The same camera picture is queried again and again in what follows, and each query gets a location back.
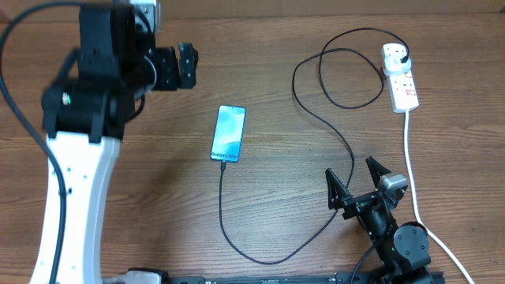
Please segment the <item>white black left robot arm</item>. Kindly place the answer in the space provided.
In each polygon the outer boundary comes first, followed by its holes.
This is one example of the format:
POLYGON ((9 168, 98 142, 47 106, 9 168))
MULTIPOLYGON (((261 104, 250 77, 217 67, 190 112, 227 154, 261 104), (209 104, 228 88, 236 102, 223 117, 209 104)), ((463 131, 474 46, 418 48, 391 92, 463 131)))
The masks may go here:
POLYGON ((107 189, 125 126, 149 92, 196 86, 190 43, 157 47, 157 1, 83 3, 80 46, 43 92, 50 151, 34 283, 101 282, 100 245, 107 189))

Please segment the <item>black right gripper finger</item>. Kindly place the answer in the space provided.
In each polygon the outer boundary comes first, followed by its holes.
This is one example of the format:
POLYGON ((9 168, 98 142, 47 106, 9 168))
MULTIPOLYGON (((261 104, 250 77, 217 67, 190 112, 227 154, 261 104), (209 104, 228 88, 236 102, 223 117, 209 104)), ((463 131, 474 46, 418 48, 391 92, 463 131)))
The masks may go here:
POLYGON ((368 166, 369 173, 372 177, 374 186, 377 187, 380 178, 386 174, 390 174, 391 171, 378 163, 372 156, 369 156, 365 161, 368 166))
POLYGON ((338 210, 344 208, 352 199, 348 188, 340 181, 331 168, 325 170, 328 188, 328 208, 338 210))

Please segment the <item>Galaxy S24+ smartphone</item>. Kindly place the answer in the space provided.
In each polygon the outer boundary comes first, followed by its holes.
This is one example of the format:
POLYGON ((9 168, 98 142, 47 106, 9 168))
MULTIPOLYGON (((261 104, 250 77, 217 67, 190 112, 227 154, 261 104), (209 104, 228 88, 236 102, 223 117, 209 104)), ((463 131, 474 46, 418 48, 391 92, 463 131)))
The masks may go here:
POLYGON ((239 162, 245 118, 246 109, 242 106, 222 105, 219 107, 211 145, 210 158, 212 160, 227 163, 239 162))

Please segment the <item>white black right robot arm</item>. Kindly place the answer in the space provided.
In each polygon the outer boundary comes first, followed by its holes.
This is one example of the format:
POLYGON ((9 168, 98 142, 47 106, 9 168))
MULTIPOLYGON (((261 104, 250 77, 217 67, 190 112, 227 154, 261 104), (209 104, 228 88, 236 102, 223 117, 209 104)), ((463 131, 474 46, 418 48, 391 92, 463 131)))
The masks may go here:
POLYGON ((408 188, 405 176, 391 172, 373 157, 365 161, 375 189, 360 196, 354 197, 332 169, 325 171, 328 208, 342 209, 344 219, 358 219, 372 242, 371 248, 356 264, 350 281, 354 280, 369 253, 375 251, 382 266, 370 272, 367 283, 434 283, 428 269, 431 258, 427 229, 419 222, 400 226, 391 213, 408 188))

